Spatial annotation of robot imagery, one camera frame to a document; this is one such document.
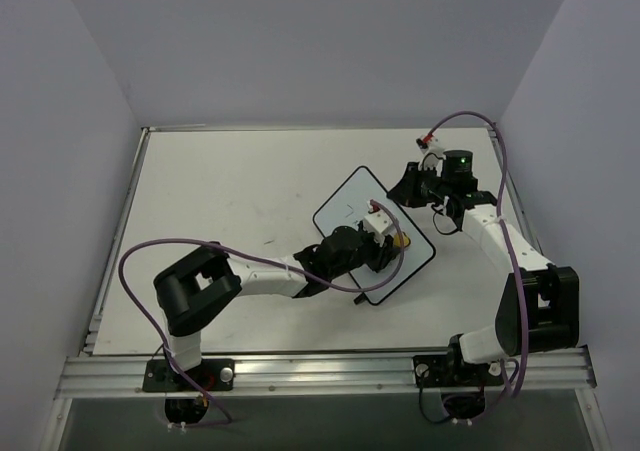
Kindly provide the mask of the yellow bone-shaped eraser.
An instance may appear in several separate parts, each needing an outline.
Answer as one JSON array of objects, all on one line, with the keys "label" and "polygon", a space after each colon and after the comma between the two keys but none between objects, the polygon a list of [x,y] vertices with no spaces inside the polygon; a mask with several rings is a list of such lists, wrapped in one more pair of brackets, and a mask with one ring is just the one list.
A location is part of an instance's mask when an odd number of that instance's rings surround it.
[{"label": "yellow bone-shaped eraser", "polygon": [[393,246],[396,248],[407,248],[411,244],[411,239],[404,233],[397,233],[393,238]]}]

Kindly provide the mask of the small black-framed whiteboard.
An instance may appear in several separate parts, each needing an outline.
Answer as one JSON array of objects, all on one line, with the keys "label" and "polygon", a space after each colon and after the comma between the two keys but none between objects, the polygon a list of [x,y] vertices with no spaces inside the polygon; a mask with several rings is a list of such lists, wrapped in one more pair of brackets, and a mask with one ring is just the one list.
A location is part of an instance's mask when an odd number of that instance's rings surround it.
[{"label": "small black-framed whiteboard", "polygon": [[366,265],[350,272],[356,286],[366,289],[389,276],[394,277],[385,286],[358,295],[357,302],[380,305],[436,255],[435,246],[409,215],[387,197],[386,188],[366,166],[356,168],[338,186],[312,215],[312,222],[323,237],[340,226],[349,226],[371,233],[379,243],[389,236],[394,245],[404,245],[401,266],[394,259],[380,272],[374,272]]}]

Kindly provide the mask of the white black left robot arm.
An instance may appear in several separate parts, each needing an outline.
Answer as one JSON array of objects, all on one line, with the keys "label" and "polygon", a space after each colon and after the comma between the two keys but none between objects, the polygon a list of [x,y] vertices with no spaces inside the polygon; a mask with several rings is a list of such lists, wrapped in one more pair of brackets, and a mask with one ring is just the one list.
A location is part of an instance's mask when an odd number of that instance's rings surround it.
[{"label": "white black left robot arm", "polygon": [[169,334],[166,379],[179,390],[197,384],[209,390],[220,382],[203,365],[201,331],[234,299],[306,299],[328,289],[360,293],[335,280],[361,267],[396,276],[410,243],[395,227],[377,233],[360,225],[340,226],[320,243],[278,260],[242,256],[215,241],[199,246],[153,280]]}]

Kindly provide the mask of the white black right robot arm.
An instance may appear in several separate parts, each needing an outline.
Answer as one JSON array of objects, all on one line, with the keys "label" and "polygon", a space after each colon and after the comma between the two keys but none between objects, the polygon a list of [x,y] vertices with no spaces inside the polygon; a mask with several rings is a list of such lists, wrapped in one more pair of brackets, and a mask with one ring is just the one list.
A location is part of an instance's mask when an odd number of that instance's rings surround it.
[{"label": "white black right robot arm", "polygon": [[579,337],[577,272],[558,266],[534,249],[503,213],[504,193],[480,189],[473,154],[465,150],[428,152],[406,165],[387,193],[406,208],[431,207],[470,238],[504,279],[492,324],[451,338],[442,370],[430,376],[446,387],[480,386],[490,367],[515,362],[515,375],[499,382],[518,392],[533,353],[571,348]]}]

